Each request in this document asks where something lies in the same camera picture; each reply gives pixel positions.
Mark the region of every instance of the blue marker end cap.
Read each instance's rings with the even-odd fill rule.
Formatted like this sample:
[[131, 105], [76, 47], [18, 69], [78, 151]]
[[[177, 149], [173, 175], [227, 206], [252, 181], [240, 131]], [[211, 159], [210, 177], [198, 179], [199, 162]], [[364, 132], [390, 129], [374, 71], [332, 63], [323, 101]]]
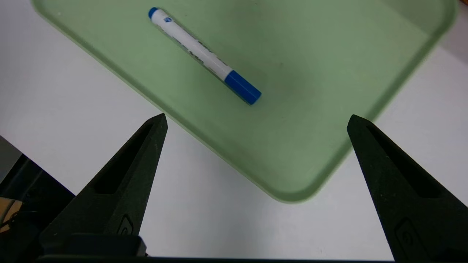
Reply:
[[149, 19], [151, 19], [151, 17], [153, 16], [153, 13], [156, 12], [156, 10], [158, 10], [158, 8], [156, 7], [153, 7], [152, 9], [149, 10], [148, 12]]
[[254, 104], [262, 95], [258, 89], [234, 70], [229, 73], [224, 82], [250, 105]]

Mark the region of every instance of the whiteboard marker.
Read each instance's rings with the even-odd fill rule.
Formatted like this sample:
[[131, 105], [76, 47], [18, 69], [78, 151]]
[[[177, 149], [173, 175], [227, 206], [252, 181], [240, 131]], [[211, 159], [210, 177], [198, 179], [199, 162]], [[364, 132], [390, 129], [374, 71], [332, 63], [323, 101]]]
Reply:
[[187, 31], [179, 26], [174, 19], [169, 17], [163, 10], [153, 7], [148, 15], [153, 24], [159, 26], [166, 34], [179, 42], [190, 55], [203, 63], [206, 68], [222, 79], [248, 104], [252, 105], [260, 98], [262, 93], [258, 89], [231, 67], [224, 64], [213, 52], [187, 33]]

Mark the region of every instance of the white surface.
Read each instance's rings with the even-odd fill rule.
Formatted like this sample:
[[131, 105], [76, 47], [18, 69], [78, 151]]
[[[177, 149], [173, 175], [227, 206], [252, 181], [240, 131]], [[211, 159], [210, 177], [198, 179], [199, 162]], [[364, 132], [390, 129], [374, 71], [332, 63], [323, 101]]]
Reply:
[[151, 16], [151, 22], [158, 25], [161, 29], [173, 39], [177, 40], [185, 47], [193, 56], [201, 60], [204, 66], [211, 70], [220, 79], [225, 80], [227, 75], [233, 70], [228, 65], [224, 64], [213, 52], [204, 47], [200, 41], [192, 37], [187, 31], [179, 26], [172, 18], [169, 17], [162, 9], [156, 10]]
[[[376, 122], [465, 204], [467, 17]], [[74, 193], [159, 114], [27, 0], [0, 1], [0, 36], [0, 135]], [[172, 121], [140, 235], [154, 256], [392, 259], [353, 153], [315, 197], [285, 205]]]

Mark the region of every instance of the green tray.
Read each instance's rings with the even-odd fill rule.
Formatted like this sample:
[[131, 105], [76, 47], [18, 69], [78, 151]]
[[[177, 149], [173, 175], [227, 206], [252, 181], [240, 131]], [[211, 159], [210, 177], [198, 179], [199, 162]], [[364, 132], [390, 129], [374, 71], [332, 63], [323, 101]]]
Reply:
[[[452, 25], [456, 0], [33, 0], [272, 197], [312, 196]], [[248, 106], [148, 18], [163, 8], [262, 93]]]

